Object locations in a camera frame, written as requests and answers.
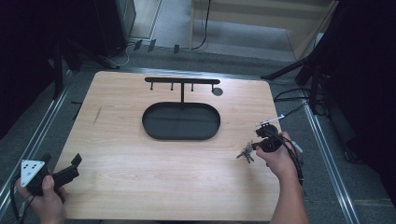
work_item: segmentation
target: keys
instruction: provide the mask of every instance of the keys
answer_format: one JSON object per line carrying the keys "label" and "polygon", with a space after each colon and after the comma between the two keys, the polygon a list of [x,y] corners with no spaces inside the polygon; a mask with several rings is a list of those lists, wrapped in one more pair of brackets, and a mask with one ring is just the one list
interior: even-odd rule
{"label": "keys", "polygon": [[253,158],[250,156],[250,152],[253,151],[253,147],[251,146],[253,144],[253,140],[247,143],[247,146],[242,149],[241,154],[239,154],[236,158],[239,159],[240,157],[244,156],[247,159],[247,162],[250,163],[250,161],[254,161]]}

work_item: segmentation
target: key hook rack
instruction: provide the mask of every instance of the key hook rack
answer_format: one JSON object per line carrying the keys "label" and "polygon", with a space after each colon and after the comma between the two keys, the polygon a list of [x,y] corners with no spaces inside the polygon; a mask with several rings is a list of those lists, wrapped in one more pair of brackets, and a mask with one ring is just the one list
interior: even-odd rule
{"label": "key hook rack", "polygon": [[184,87],[185,84],[191,84],[191,91],[194,91],[194,84],[210,84],[212,85],[212,92],[214,91],[214,85],[220,84],[218,79],[205,79],[205,78],[177,78],[177,77],[146,77],[146,82],[150,82],[150,90],[154,90],[154,82],[159,83],[171,83],[171,91],[173,90],[174,83],[180,83],[180,102],[184,103]]}
{"label": "key hook rack", "polygon": [[204,103],[186,103],[184,90],[186,84],[191,84],[191,91],[194,91],[195,84],[207,84],[212,85],[214,92],[214,85],[220,84],[218,79],[146,77],[145,81],[151,83],[151,91],[154,90],[154,82],[170,83],[171,91],[175,83],[181,86],[180,102],[159,102],[146,109],[142,123],[149,136],[159,140],[206,140],[217,133],[219,111]]}

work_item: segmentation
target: black cable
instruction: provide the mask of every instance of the black cable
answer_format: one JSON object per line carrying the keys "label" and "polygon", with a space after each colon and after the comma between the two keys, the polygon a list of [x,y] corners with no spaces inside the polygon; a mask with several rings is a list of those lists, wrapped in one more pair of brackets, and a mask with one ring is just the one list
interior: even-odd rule
{"label": "black cable", "polygon": [[20,218],[20,213],[18,211],[17,203],[15,201],[14,189],[15,189],[15,183],[20,177],[21,177],[21,173],[18,172],[11,181],[11,184],[9,186],[9,199],[11,200],[12,211],[14,212],[14,216],[17,220]]}
{"label": "black cable", "polygon": [[293,114],[297,111],[299,111],[301,108],[303,108],[305,105],[309,105],[308,102],[304,102],[302,105],[299,105],[297,108],[292,109],[289,113],[287,113],[286,115],[284,115],[283,119],[285,119],[287,116],[289,116],[290,114]]}
{"label": "black cable", "polygon": [[212,1],[209,0],[209,4],[207,5],[206,22],[205,22],[205,38],[204,38],[204,40],[202,41],[202,43],[201,43],[201,45],[200,45],[199,47],[193,48],[193,49],[198,49],[198,48],[200,48],[200,47],[206,42],[206,38],[207,38],[207,20],[209,19],[209,11],[210,11],[210,3],[211,3],[211,2],[212,2]]}
{"label": "black cable", "polygon": [[283,139],[281,139],[277,134],[268,132],[264,129],[263,129],[263,131],[271,134],[273,137],[275,137],[277,140],[279,140],[282,143],[282,145],[286,148],[286,150],[289,152],[291,160],[293,161],[294,166],[296,167],[296,170],[297,170],[298,180],[300,182],[300,185],[302,185],[304,182],[303,170],[301,169],[301,165],[300,165],[296,155],[294,154],[294,152],[288,147],[288,145],[286,145],[285,141],[283,141]]}
{"label": "black cable", "polygon": [[[276,97],[274,97],[274,102],[281,102],[281,101],[289,101],[289,100],[298,100],[298,99],[309,99],[309,97],[290,97],[290,98],[280,98],[279,96],[288,93],[288,92],[292,92],[292,91],[311,91],[310,89],[306,89],[306,88],[296,88],[296,89],[291,89],[288,91],[282,91],[280,94],[278,94]],[[325,94],[322,92],[318,92],[318,95],[322,95],[324,96]]]}
{"label": "black cable", "polygon": [[[149,45],[147,45],[147,44],[142,44],[141,46],[149,47]],[[171,50],[175,49],[175,48],[161,47],[161,46],[155,46],[155,48],[156,48],[156,49],[171,49]],[[182,51],[182,50],[184,50],[184,51],[192,51],[192,50],[193,50],[193,51],[195,51],[195,52],[204,51],[204,49],[196,50],[196,49],[189,49],[189,48],[180,48],[179,50],[180,50],[180,51]]]}
{"label": "black cable", "polygon": [[21,215],[20,219],[19,219],[19,223],[23,224],[24,222],[24,218],[26,217],[26,211],[29,208],[30,204],[33,202],[33,200],[35,199],[35,196],[32,197],[32,200],[30,200],[30,202],[28,204],[26,204],[26,206],[23,208],[23,214]]}

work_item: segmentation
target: fingers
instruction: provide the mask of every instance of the fingers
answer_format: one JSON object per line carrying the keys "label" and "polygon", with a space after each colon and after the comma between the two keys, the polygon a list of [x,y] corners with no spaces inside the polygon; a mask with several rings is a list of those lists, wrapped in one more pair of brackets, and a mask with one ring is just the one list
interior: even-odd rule
{"label": "fingers", "polygon": [[51,175],[46,175],[43,180],[42,189],[44,193],[44,198],[51,200],[54,196],[57,196],[55,191],[53,191],[53,187],[55,186],[55,181],[53,180]]}
{"label": "fingers", "polygon": [[59,190],[59,192],[61,193],[62,197],[66,197],[67,192],[66,192],[66,190],[64,189],[64,187],[60,187],[60,188],[58,188],[58,190]]}
{"label": "fingers", "polygon": [[16,185],[16,187],[17,187],[18,193],[19,193],[24,199],[27,199],[27,198],[31,195],[31,193],[27,190],[27,188],[23,188],[23,187],[21,186],[21,179],[20,179],[20,178],[17,180],[17,182],[15,183],[15,185]]}
{"label": "fingers", "polygon": [[256,146],[256,155],[265,160],[265,152],[259,146]]}
{"label": "fingers", "polygon": [[291,141],[290,135],[287,132],[279,133],[278,135]]}

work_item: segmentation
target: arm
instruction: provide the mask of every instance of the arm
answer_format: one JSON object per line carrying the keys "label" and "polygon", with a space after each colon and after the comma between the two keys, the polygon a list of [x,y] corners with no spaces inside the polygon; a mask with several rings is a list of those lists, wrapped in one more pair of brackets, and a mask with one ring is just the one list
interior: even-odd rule
{"label": "arm", "polygon": [[[287,133],[279,135],[290,140]],[[289,142],[286,144],[289,148],[293,148]],[[256,147],[256,154],[267,162],[267,166],[279,179],[279,200],[271,223],[308,223],[303,201],[303,189],[286,148],[282,146],[275,152],[266,153],[260,147]]]}
{"label": "arm", "polygon": [[[61,198],[53,191],[55,182],[51,175],[47,175],[42,184],[42,197],[34,197],[30,206],[40,219],[41,224],[63,224],[66,219],[66,212]],[[17,190],[26,202],[32,200],[32,195],[26,189],[21,187],[21,179],[17,181]],[[60,188],[62,195],[65,194],[64,189]]]}

